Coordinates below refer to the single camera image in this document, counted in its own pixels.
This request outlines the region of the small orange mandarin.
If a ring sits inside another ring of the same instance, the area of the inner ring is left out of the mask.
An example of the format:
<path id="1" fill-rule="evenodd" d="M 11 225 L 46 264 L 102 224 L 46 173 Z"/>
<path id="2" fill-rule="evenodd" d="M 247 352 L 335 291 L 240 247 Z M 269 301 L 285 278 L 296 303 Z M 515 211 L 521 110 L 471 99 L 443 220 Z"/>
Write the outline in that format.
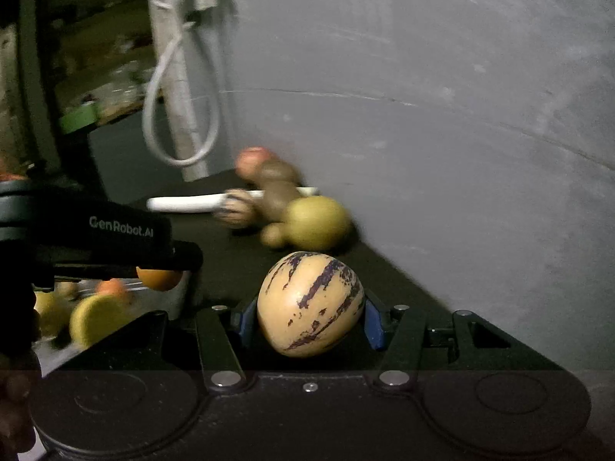
<path id="1" fill-rule="evenodd" d="M 136 269 L 136 275 L 143 285 L 157 292 L 168 292 L 173 289 L 183 277 L 182 272 L 175 270 Z"/>
<path id="2" fill-rule="evenodd" d="M 130 303 L 131 294 L 124 282 L 118 278 L 100 281 L 96 286 L 95 293 L 97 295 L 111 295 L 126 304 Z"/>

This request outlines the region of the yellow lemon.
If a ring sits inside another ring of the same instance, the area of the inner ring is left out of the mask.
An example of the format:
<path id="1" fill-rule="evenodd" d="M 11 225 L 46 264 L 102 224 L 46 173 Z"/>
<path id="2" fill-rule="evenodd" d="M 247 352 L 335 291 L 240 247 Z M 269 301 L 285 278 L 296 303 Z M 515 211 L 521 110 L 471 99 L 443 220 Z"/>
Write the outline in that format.
<path id="1" fill-rule="evenodd" d="M 69 331 L 78 347 L 90 348 L 130 322 L 131 315 L 122 301 L 111 295 L 92 295 L 72 311 Z"/>

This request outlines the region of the striped pepino melon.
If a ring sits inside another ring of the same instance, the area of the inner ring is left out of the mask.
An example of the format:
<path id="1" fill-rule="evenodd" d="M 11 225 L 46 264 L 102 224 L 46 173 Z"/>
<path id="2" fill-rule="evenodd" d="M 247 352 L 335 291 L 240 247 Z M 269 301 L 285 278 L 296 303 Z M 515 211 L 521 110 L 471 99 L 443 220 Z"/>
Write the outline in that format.
<path id="1" fill-rule="evenodd" d="M 351 267 L 326 254 L 299 251 L 271 267 L 256 311 L 276 352 L 311 357 L 331 348 L 354 327 L 365 302 L 365 289 Z"/>
<path id="2" fill-rule="evenodd" d="M 225 193 L 220 205 L 214 211 L 214 217 L 227 227 L 242 229 L 256 221 L 258 211 L 249 192 L 233 188 Z"/>

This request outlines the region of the brownish yellow pear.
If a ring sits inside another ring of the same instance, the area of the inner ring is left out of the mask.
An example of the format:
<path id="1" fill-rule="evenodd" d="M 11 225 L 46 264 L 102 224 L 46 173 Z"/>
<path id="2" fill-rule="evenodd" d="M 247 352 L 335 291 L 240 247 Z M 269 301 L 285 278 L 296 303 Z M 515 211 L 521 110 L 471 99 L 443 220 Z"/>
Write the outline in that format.
<path id="1" fill-rule="evenodd" d="M 38 313 L 38 327 L 42 338 L 53 338 L 69 322 L 72 305 L 55 292 L 36 292 L 34 309 Z"/>

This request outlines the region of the silver metal tray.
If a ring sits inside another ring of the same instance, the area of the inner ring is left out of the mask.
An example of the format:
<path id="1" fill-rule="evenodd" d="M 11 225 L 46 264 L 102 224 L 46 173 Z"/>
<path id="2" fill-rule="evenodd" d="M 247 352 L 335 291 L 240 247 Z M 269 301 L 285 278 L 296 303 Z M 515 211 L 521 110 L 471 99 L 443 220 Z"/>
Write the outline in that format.
<path id="1" fill-rule="evenodd" d="M 181 367 L 163 308 L 89 294 L 57 336 L 35 347 L 43 380 L 29 403 L 38 460 L 132 460 L 190 426 L 199 390 Z"/>

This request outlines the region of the dark grey cabinet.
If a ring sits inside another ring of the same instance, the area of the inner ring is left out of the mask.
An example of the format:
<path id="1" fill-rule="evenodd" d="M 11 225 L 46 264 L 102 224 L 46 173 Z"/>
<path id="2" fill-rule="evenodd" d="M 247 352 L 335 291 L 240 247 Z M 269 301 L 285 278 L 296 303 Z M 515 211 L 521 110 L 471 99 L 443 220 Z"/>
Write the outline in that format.
<path id="1" fill-rule="evenodd" d="M 127 204 L 183 182 L 181 170 L 167 166 L 148 150 L 138 111 L 96 128 L 89 143 L 107 197 Z"/>

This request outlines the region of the green box on shelf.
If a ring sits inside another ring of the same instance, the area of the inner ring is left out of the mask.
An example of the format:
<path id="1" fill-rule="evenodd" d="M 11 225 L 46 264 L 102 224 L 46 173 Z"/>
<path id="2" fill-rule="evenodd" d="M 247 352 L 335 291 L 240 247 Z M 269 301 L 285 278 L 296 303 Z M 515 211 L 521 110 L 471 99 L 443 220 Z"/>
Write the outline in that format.
<path id="1" fill-rule="evenodd" d="M 87 102 L 74 107 L 60 118 L 60 127 L 63 133 L 73 133 L 98 123 L 99 113 L 96 102 Z"/>

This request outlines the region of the small walnut behind mandarin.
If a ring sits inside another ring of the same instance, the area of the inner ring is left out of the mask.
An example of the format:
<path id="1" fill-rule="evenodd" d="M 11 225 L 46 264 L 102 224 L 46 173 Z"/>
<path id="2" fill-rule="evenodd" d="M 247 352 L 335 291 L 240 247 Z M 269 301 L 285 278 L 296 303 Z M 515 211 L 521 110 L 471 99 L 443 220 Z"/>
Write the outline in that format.
<path id="1" fill-rule="evenodd" d="M 259 236 L 261 243 L 269 249 L 279 249 L 286 244 L 286 234 L 283 223 L 269 223 Z"/>

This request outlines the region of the white plastic tube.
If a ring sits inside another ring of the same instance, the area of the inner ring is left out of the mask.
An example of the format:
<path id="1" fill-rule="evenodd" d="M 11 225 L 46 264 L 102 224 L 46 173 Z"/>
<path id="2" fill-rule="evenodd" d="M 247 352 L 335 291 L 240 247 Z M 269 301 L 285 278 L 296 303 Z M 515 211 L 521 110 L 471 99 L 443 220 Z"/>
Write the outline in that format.
<path id="1" fill-rule="evenodd" d="M 146 207 L 154 212 L 213 212 L 221 206 L 228 196 L 229 192 L 189 197 L 154 197 L 146 201 Z"/>

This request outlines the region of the yellow-green pear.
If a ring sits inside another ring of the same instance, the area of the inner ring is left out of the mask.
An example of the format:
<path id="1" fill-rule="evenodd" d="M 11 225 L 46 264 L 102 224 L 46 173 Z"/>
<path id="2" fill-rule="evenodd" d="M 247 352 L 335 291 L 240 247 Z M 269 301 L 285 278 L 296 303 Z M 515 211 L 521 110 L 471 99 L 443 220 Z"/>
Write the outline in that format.
<path id="1" fill-rule="evenodd" d="M 283 214 L 284 233 L 303 250 L 332 248 L 352 227 L 346 208 L 333 198 L 310 196 L 292 201 Z"/>

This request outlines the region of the near brown kiwi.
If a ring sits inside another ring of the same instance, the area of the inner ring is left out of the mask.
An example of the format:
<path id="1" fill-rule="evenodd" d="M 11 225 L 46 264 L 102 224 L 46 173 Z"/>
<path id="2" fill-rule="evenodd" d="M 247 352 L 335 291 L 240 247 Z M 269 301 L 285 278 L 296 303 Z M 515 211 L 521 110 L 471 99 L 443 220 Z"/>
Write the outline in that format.
<path id="1" fill-rule="evenodd" d="M 262 213 L 269 222 L 279 222 L 284 210 L 294 200 L 300 199 L 297 186 L 289 181 L 268 181 L 263 187 Z"/>

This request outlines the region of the brown kiwi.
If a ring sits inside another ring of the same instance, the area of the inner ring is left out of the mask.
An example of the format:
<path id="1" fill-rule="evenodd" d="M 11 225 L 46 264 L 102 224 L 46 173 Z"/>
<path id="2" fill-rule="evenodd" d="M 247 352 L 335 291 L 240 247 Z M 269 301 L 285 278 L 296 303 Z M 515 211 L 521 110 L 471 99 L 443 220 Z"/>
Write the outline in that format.
<path id="1" fill-rule="evenodd" d="M 286 181 L 298 184 L 301 181 L 299 170 L 284 160 L 271 158 L 263 161 L 256 169 L 254 182 L 263 186 L 270 181 Z"/>
<path id="2" fill-rule="evenodd" d="M 269 222 L 279 222 L 284 210 L 294 200 L 300 199 L 297 186 L 289 181 L 268 181 L 263 187 L 262 213 Z"/>

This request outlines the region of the far brown kiwi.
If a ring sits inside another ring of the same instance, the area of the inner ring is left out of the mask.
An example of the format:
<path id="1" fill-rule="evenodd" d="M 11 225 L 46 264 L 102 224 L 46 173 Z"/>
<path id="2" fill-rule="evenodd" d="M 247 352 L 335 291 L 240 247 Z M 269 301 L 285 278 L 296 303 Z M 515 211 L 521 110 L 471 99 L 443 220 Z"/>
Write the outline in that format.
<path id="1" fill-rule="evenodd" d="M 284 160 L 271 158 L 263 161 L 256 169 L 254 182 L 263 186 L 270 181 L 286 181 L 298 184 L 301 181 L 299 170 Z"/>

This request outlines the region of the red apple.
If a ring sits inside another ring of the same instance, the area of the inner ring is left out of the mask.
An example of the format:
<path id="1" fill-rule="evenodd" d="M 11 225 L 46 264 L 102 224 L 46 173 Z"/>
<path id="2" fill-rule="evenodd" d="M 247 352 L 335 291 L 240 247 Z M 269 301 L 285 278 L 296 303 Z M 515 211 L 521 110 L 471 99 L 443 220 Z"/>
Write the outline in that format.
<path id="1" fill-rule="evenodd" d="M 266 160 L 275 159 L 277 155 L 261 146 L 243 149 L 234 162 L 236 174 L 243 180 L 252 182 L 259 166 Z"/>

